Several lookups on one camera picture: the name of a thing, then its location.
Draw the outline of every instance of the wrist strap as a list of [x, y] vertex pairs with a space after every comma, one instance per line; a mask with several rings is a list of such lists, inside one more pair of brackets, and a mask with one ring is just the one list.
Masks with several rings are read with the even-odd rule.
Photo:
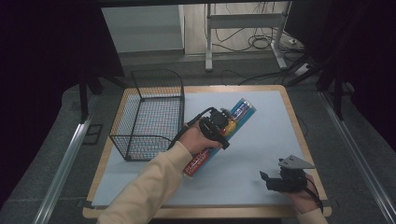
[[311, 195], [311, 197], [315, 200], [315, 203], [320, 208], [320, 211], [323, 213], [323, 202], [319, 198], [319, 196], [316, 193], [312, 192], [312, 190], [307, 187], [304, 188], [304, 191], [307, 192], [309, 195]]

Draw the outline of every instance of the black curtain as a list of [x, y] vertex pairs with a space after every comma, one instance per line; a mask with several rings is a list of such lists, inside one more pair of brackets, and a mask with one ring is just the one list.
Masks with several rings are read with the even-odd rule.
[[396, 150], [396, 3], [371, 1], [341, 62], [352, 102]]
[[0, 21], [3, 204], [49, 133], [64, 91], [78, 84], [78, 73], [123, 72], [95, 3], [1, 1]]

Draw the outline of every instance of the cylindrical container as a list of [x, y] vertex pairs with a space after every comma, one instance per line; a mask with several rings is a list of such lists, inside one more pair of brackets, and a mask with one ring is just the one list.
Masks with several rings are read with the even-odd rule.
[[[227, 133], [225, 138], [230, 140], [233, 135], [250, 119], [256, 112], [256, 108], [246, 99], [242, 98], [231, 110], [233, 122], [236, 122], [236, 128], [232, 133]], [[219, 152], [217, 148], [207, 148], [192, 157], [192, 160], [183, 170], [183, 175], [192, 178], [200, 168], [206, 164], [213, 156]]]

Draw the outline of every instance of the wooden frame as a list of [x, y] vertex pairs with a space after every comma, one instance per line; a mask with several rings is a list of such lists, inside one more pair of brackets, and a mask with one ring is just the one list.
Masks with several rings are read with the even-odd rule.
[[[303, 132], [300, 129], [298, 120], [294, 114], [294, 110], [291, 106], [289, 96], [283, 86], [280, 85], [268, 85], [268, 86], [197, 86], [197, 87], [185, 87], [185, 92], [233, 92], [233, 91], [279, 91], [281, 93], [283, 103], [288, 111], [291, 125], [294, 129], [300, 147], [302, 149], [304, 159], [312, 164], [315, 164], [308, 146], [305, 142]], [[113, 147], [112, 142], [107, 138], [105, 148], [99, 161], [96, 174], [92, 181], [90, 192], [87, 197], [87, 201], [91, 202], [95, 195], [95, 192], [102, 179], [108, 157], [110, 155], [111, 148]], [[318, 188], [319, 197], [321, 200], [326, 201], [327, 195], [322, 186], [317, 170], [312, 170], [311, 175], [314, 177], [315, 184]], [[83, 208], [82, 214], [86, 218], [97, 218], [105, 208]], [[324, 207], [324, 216], [328, 217], [332, 213], [330, 206]], [[291, 206], [288, 205], [263, 205], [263, 206], [224, 206], [224, 207], [162, 207], [154, 218], [281, 218], [281, 217], [295, 217], [296, 213]]]

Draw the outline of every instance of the hand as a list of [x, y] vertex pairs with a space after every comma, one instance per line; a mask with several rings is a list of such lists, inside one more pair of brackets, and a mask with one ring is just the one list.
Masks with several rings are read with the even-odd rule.
[[[314, 178], [312, 177], [312, 175], [306, 174], [305, 176], [306, 178], [311, 180], [312, 183], [314, 183]], [[307, 181], [308, 188], [312, 190], [312, 192], [317, 193], [311, 181]], [[287, 193], [287, 192], [281, 192], [281, 193], [286, 195], [292, 201], [294, 207], [301, 214], [313, 211], [318, 208], [318, 205], [315, 203], [315, 200], [307, 192], [303, 190], [297, 193]]]
[[204, 150], [205, 148], [222, 148], [220, 142], [212, 141], [207, 139], [202, 133], [198, 126], [198, 122], [195, 122], [178, 140], [183, 146], [192, 154], [196, 154]]

